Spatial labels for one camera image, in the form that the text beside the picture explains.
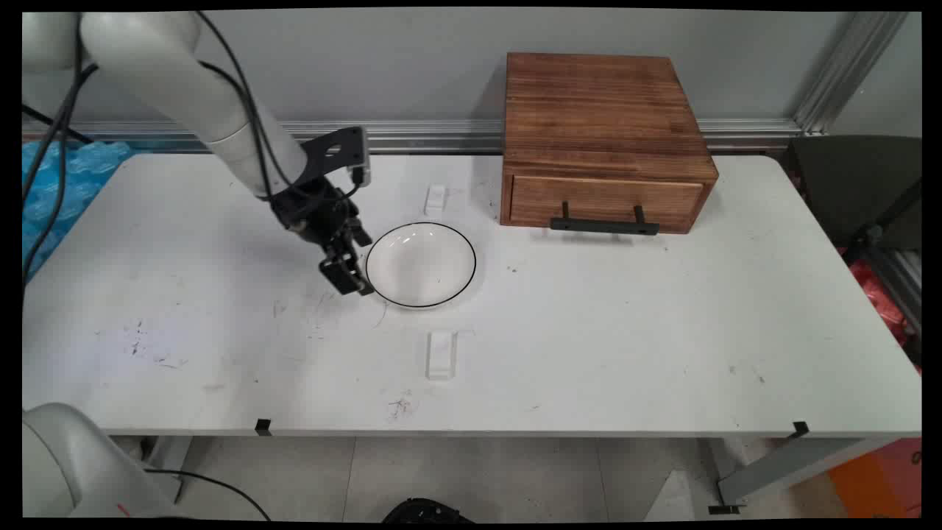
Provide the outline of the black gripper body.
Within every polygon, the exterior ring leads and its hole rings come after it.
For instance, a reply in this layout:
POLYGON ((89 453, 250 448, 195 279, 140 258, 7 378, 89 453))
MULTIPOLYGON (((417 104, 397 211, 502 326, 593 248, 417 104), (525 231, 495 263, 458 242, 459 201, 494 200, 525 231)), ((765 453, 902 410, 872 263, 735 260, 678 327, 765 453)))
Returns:
POLYGON ((343 245, 343 222, 357 216, 358 208, 351 201, 362 187, 355 181, 346 194, 333 187, 326 178, 310 180, 299 190, 285 190, 270 199, 272 210, 285 228, 309 244, 353 251, 343 245))

